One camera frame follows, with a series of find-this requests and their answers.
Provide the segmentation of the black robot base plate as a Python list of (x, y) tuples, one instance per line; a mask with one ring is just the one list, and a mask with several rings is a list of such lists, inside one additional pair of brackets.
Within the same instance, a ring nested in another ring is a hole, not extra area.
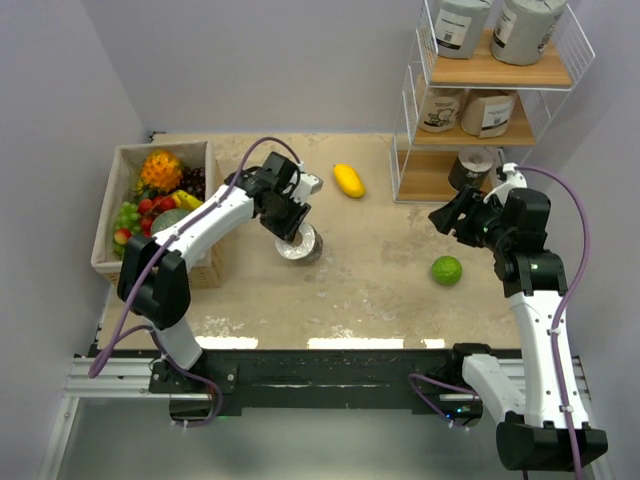
[(206, 350), (187, 375), (160, 361), (152, 368), (150, 390), (170, 394), (175, 418), (204, 416), (197, 395), (223, 394), (222, 414), (249, 408), (408, 410), (430, 413), (435, 404), (454, 418), (481, 414), (462, 379), (462, 363), (472, 354), (495, 355), (486, 344), (457, 343), (450, 349), (385, 350)]

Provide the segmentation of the green lime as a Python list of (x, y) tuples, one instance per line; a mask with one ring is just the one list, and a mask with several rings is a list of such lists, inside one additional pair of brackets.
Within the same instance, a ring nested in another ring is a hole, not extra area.
[(431, 273), (439, 285), (449, 287), (456, 285), (461, 280), (463, 267), (457, 258), (441, 256), (433, 262)]

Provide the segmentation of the small peach fruit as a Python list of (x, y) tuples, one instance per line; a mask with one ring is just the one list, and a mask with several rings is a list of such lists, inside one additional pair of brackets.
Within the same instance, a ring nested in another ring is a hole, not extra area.
[(117, 245), (126, 245), (131, 238), (132, 233), (127, 228), (119, 228), (114, 232), (113, 240)]

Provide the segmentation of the orange spiky fruit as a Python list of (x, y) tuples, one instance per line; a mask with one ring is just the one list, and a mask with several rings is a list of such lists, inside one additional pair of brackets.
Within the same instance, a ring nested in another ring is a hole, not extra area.
[(139, 174), (137, 188), (170, 192), (176, 189), (182, 179), (183, 163), (173, 153), (157, 149), (144, 161)]

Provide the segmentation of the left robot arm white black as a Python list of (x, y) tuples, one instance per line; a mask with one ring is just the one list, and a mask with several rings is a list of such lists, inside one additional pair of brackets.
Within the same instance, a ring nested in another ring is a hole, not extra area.
[(196, 392), (210, 379), (206, 356), (186, 318), (195, 263), (253, 219), (277, 239), (292, 242), (311, 209), (310, 197), (321, 188), (321, 179), (303, 165), (272, 152), (259, 166), (240, 166), (209, 200), (174, 225), (129, 241), (117, 287), (123, 313), (143, 317), (183, 391)]

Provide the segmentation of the green netted melon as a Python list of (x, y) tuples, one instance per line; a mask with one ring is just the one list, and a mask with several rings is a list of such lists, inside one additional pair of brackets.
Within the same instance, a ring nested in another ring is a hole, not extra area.
[(151, 235), (156, 235), (157, 233), (172, 227), (176, 223), (186, 218), (189, 214), (190, 211), (179, 208), (167, 210), (161, 213), (151, 224)]

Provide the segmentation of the clear white tissue roll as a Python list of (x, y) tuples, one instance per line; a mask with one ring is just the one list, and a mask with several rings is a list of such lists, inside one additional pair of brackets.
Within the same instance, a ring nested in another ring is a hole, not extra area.
[(450, 186), (456, 191), (466, 185), (480, 189), (495, 159), (495, 151), (488, 147), (469, 146), (461, 149), (448, 174)]

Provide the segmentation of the black tissue roll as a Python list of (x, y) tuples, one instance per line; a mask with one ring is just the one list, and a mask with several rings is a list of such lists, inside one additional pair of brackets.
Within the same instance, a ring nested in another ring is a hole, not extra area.
[(304, 265), (311, 264), (321, 257), (324, 242), (321, 234), (310, 223), (303, 222), (291, 242), (276, 238), (275, 246), (285, 260)]

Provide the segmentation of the green grapes bunch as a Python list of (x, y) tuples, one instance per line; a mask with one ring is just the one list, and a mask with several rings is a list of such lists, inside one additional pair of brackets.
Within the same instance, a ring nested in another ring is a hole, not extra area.
[[(113, 235), (114, 232), (119, 228), (127, 228), (131, 231), (132, 236), (137, 234), (140, 231), (139, 218), (140, 215), (137, 213), (138, 205), (131, 202), (124, 202), (114, 221), (113, 224)], [(124, 255), (125, 246), (117, 245), (113, 240), (113, 252), (116, 256), (122, 257)]]

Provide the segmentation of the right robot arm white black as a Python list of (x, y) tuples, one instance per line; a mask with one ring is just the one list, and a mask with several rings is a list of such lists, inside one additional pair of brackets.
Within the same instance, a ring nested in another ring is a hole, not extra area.
[(566, 329), (569, 288), (561, 258), (545, 246), (549, 198), (517, 187), (503, 199), (465, 186), (429, 216), (462, 244), (489, 249), (518, 327), (525, 388), (519, 390), (487, 351), (445, 369), (448, 386), (471, 389), (496, 423), (496, 446), (508, 470), (571, 472), (608, 450), (591, 426), (572, 367)]

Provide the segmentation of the woven lined fruit basket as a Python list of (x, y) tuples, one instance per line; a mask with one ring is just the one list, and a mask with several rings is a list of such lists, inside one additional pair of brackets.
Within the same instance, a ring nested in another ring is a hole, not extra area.
[(191, 212), (223, 185), (208, 141), (119, 146), (99, 216), (91, 265), (117, 285), (127, 241)]

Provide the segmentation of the dark purple grapes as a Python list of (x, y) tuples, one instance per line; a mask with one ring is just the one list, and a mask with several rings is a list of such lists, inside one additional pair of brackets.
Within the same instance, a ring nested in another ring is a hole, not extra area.
[(204, 201), (206, 194), (205, 168), (185, 167), (180, 182), (180, 189), (197, 198), (198, 200)]

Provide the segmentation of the yellow banana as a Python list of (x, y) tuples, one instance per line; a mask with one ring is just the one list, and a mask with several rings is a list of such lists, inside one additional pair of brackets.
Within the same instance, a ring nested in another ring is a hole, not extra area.
[(179, 209), (194, 211), (203, 205), (203, 201), (184, 190), (176, 190), (172, 193), (171, 198)]

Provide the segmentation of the yellow mango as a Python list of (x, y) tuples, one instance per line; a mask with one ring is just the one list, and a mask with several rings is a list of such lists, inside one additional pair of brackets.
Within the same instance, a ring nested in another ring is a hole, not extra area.
[(347, 164), (336, 164), (333, 167), (334, 178), (341, 191), (350, 198), (362, 198), (366, 188), (356, 170)]

